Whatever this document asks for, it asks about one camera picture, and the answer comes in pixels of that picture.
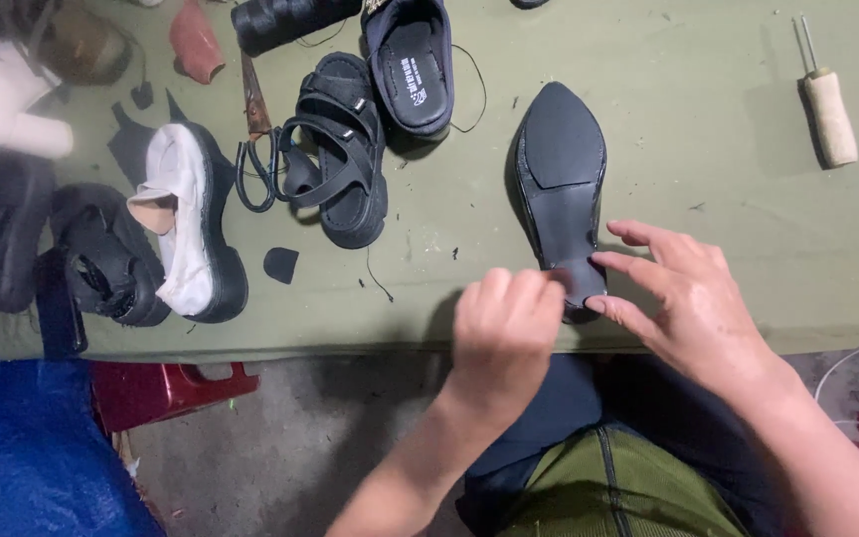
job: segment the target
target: rusty scissors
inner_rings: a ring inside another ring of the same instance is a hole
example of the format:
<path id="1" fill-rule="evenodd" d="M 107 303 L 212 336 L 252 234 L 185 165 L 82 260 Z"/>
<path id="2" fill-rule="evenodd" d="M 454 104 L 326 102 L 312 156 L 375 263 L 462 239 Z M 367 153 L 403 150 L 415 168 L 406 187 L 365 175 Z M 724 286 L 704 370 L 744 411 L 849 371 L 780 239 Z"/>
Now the rusty scissors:
<path id="1" fill-rule="evenodd" d="M 260 92 L 260 83 L 257 80 L 257 72 L 254 70 L 254 61 L 244 52 L 241 52 L 241 69 L 244 72 L 245 114 L 247 115 L 249 136 L 247 141 L 238 143 L 235 187 L 245 207 L 252 212 L 260 213 L 267 211 L 275 200 L 286 201 L 285 196 L 280 193 L 280 189 L 277 187 L 277 139 L 280 136 L 280 127 L 275 129 L 270 124 L 267 105 L 264 103 L 263 93 Z M 256 146 L 257 140 L 264 136 L 270 137 L 270 162 L 267 167 L 264 167 L 260 162 Z M 267 189 L 267 195 L 260 205 L 252 203 L 245 192 L 245 175 L 254 176 L 254 174 L 245 171 L 245 156 L 254 166 L 257 178 L 263 182 Z"/>

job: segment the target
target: hand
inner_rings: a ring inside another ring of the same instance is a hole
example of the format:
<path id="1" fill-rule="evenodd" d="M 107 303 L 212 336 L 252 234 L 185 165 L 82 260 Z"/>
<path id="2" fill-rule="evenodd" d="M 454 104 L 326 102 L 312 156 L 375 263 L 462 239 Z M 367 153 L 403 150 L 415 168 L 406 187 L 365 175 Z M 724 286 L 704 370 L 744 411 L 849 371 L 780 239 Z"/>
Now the hand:
<path id="1" fill-rule="evenodd" d="M 453 322 L 447 386 L 487 420 L 506 426 L 535 397 L 549 370 L 565 288 L 536 270 L 490 270 L 466 287 Z"/>
<path id="2" fill-rule="evenodd" d="M 587 308 L 624 326 L 722 398 L 754 397 L 793 383 L 796 373 L 758 333 L 720 248 L 635 221 L 612 221 L 608 229 L 630 247 L 649 247 L 655 262 L 614 251 L 597 252 L 592 260 L 626 273 L 662 302 L 662 310 L 649 318 L 614 296 L 590 297 Z"/>

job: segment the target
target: table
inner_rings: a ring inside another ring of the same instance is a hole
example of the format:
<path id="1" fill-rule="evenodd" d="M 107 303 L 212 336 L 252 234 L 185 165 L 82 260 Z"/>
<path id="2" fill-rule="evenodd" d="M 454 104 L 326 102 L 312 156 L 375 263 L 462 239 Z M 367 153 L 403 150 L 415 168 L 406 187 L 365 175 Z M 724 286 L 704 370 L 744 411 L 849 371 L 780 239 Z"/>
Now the table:
<path id="1" fill-rule="evenodd" d="M 201 86 L 172 69 L 167 28 L 179 4 L 93 2 L 143 43 L 156 102 L 143 112 L 130 102 L 137 64 L 111 88 L 75 88 L 56 111 L 73 125 L 78 146 L 58 164 L 61 181 L 101 181 L 130 194 L 105 147 L 116 130 L 110 106 L 121 100 L 133 118 L 160 126 L 167 119 L 165 87 L 233 156 L 246 127 L 231 6 L 204 6 L 227 67 Z M 505 172 L 526 108 L 552 80 L 580 95 L 603 129 L 604 219 L 636 218 L 723 247 L 755 321 L 779 353 L 859 344 L 859 163 L 834 171 L 817 163 L 797 91 L 805 67 L 790 18 L 801 2 L 553 0 L 533 11 L 508 0 L 447 6 L 454 42 L 482 70 L 486 113 L 470 134 L 453 131 L 432 151 L 387 153 L 387 227 L 368 251 L 333 246 L 312 215 L 298 222 L 282 204 L 249 213 L 232 193 L 223 225 L 247 269 L 244 313 L 197 326 L 172 314 L 153 329 L 87 315 L 88 358 L 207 362 L 447 348 L 452 299 L 461 287 L 491 267 L 536 267 Z M 841 76 L 859 140 L 859 2 L 825 0 L 806 5 L 805 14 L 819 60 Z M 316 48 L 292 43 L 255 60 L 274 124 L 292 114 L 301 80 L 317 61 L 337 50 L 360 54 L 359 37 L 354 18 Z M 465 128 L 483 107 L 483 91 L 470 58 L 455 51 L 454 62 L 453 121 Z M 251 183 L 255 198 L 258 187 Z M 50 240 L 43 237 L 43 248 Z M 620 248 L 605 232 L 601 242 Z M 273 247 L 301 253 L 290 286 L 262 271 Z M 618 274 L 610 287 L 653 306 Z M 39 353 L 36 328 L 27 316 L 0 315 L 0 357 Z M 607 321 L 565 327 L 556 343 L 560 351 L 638 347 Z"/>

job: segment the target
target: concrete floor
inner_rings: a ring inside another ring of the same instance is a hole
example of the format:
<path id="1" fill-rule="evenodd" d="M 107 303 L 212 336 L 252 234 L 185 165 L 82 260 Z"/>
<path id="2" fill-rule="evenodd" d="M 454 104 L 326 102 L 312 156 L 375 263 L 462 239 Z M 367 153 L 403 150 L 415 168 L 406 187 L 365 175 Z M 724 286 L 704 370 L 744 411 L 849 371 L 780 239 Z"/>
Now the concrete floor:
<path id="1" fill-rule="evenodd" d="M 813 389 L 845 354 L 786 359 Z M 323 535 L 356 485 L 429 404 L 448 364 L 413 355 L 247 367 L 259 370 L 260 389 L 233 408 L 220 404 L 131 432 L 138 482 L 173 537 Z M 830 378 L 822 404 L 837 420 L 859 411 L 859 356 Z M 429 537 L 470 535 L 453 510 L 456 495 L 444 503 Z"/>

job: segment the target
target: person's lap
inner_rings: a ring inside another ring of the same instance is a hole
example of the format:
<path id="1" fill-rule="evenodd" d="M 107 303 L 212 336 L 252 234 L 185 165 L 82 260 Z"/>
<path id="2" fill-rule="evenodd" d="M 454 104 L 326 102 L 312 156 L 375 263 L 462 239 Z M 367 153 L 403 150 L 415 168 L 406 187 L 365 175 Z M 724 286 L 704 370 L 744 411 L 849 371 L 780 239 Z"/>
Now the person's lap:
<path id="1" fill-rule="evenodd" d="M 623 426 L 698 471 L 755 537 L 781 535 L 781 514 L 742 423 L 721 399 L 656 357 L 553 355 L 523 415 L 470 467 L 456 508 L 477 536 L 495 534 L 542 455 L 569 435 Z"/>

